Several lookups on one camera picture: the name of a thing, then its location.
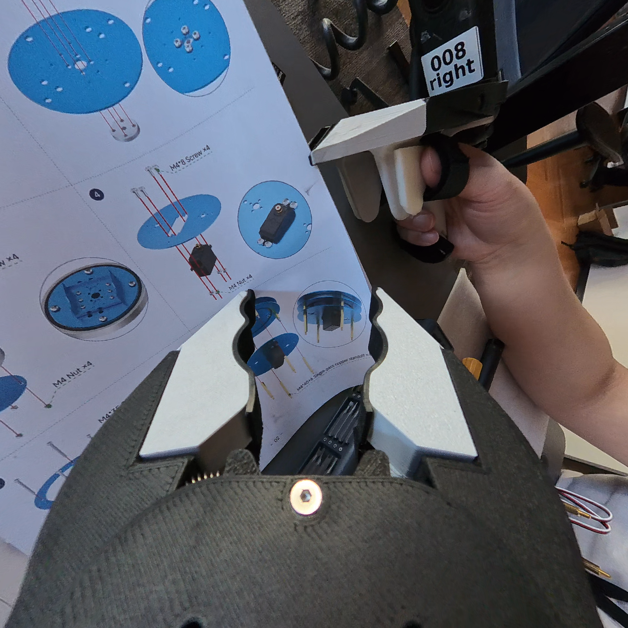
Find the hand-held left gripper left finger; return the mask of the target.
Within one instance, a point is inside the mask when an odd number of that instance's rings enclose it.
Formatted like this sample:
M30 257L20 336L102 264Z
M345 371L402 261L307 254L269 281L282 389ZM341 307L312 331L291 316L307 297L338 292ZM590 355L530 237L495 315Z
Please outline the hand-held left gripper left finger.
M255 295L243 291L181 346L139 451L142 459L196 456L206 472L248 448L259 461L261 408L253 370Z

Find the black yellow screwdriver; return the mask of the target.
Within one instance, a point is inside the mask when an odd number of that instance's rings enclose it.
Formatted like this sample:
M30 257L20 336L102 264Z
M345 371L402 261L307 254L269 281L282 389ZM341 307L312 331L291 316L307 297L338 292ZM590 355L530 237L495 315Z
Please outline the black yellow screwdriver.
M480 359L466 357L462 360L463 365L486 391L491 388L503 350L503 342L498 339L489 339L483 348Z

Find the person's right forearm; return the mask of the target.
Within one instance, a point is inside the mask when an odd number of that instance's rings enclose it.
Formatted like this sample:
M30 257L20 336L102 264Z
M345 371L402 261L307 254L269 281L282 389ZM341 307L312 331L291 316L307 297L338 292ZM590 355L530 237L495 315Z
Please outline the person's right forearm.
M521 388L551 418L627 465L627 369L571 289L552 238L510 242L471 267Z

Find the person's right hand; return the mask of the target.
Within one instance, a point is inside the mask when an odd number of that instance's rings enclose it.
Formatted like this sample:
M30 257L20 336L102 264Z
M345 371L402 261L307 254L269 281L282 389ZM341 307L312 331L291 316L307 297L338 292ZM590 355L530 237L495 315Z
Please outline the person's right hand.
M537 279L549 274L560 262L532 193L495 158L459 147L468 156L470 174L463 192L445 201L454 255L470 263L477 285L523 272Z

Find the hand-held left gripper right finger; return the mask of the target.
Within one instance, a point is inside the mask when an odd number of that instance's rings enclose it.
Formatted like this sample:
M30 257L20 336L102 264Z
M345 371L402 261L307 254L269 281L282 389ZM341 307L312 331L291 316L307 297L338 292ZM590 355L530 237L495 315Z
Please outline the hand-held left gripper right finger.
M387 454L391 473L412 477L423 457L474 461L470 435L441 345L384 290L373 330L382 355L365 381L373 411L369 441Z

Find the assembly instruction manual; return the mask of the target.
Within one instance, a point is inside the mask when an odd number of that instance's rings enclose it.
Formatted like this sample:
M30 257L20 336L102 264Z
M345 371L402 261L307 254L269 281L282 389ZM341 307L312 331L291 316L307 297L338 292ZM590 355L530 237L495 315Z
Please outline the assembly instruction manual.
M1 2L1 539L251 289L266 465L362 382L370 287L243 1Z

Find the black screwdriver bit case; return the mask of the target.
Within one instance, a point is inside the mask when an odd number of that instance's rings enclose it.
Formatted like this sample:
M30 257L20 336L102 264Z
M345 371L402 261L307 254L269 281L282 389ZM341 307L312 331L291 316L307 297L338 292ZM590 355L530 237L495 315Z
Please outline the black screwdriver bit case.
M263 469L265 475L352 475L364 444L367 414L362 386L321 406Z

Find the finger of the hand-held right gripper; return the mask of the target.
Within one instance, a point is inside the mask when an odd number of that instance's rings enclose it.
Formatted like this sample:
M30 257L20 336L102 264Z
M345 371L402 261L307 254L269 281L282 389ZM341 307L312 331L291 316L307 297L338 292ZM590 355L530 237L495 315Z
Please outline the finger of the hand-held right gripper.
M379 213L382 191L388 192L388 175L393 174L393 151L376 148L338 161L337 169L354 215L372 222Z
M397 161L419 163L419 140L427 128L427 101L413 100L377 111L348 117L325 130L315 141L310 163L319 165L348 156L393 148Z

